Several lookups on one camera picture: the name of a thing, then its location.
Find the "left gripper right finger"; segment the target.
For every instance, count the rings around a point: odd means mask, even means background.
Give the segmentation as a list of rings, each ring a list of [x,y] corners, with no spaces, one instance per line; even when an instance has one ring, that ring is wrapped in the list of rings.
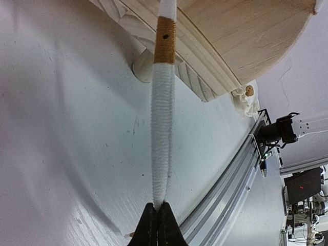
[[[157,245],[188,246],[168,202],[157,212]]]

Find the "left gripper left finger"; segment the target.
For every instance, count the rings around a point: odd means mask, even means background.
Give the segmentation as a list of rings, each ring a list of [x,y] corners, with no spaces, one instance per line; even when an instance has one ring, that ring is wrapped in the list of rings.
[[[151,202],[146,204],[128,246],[157,246],[157,211]]]

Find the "wooden pet bed frame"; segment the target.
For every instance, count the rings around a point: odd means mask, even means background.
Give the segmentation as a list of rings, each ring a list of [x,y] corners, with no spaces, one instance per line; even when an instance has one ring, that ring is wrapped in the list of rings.
[[[176,17],[175,73],[209,102],[265,74],[288,53],[322,1],[94,1],[144,47],[148,83],[159,16]]]

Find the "bear print cream cushion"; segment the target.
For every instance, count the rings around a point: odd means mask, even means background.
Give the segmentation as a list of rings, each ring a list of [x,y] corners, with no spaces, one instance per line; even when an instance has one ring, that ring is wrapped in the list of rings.
[[[151,169],[156,210],[167,199],[171,183],[176,21],[177,2],[160,1],[151,88]]]

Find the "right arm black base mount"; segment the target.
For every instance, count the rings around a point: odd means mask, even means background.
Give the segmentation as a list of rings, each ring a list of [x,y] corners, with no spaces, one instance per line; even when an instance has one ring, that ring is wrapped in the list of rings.
[[[286,116],[278,118],[276,122],[271,123],[267,109],[258,111],[259,115],[266,116],[269,124],[266,121],[260,126],[255,134],[255,140],[259,147],[261,157],[267,157],[270,150],[274,147],[283,149],[287,144],[292,144],[298,141],[292,123],[293,117],[299,115],[297,112],[291,112]]]

